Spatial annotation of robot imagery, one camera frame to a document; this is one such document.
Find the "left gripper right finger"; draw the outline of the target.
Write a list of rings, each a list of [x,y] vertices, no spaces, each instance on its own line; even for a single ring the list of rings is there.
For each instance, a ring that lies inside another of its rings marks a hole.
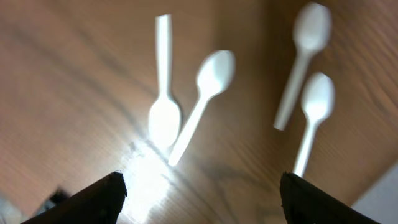
[[[291,172],[282,174],[280,196],[288,224],[378,224]]]

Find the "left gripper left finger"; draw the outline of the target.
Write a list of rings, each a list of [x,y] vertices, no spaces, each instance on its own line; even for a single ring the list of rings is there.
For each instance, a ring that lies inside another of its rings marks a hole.
[[[112,172],[73,195],[57,189],[23,224],[115,224],[126,197],[123,174]]]

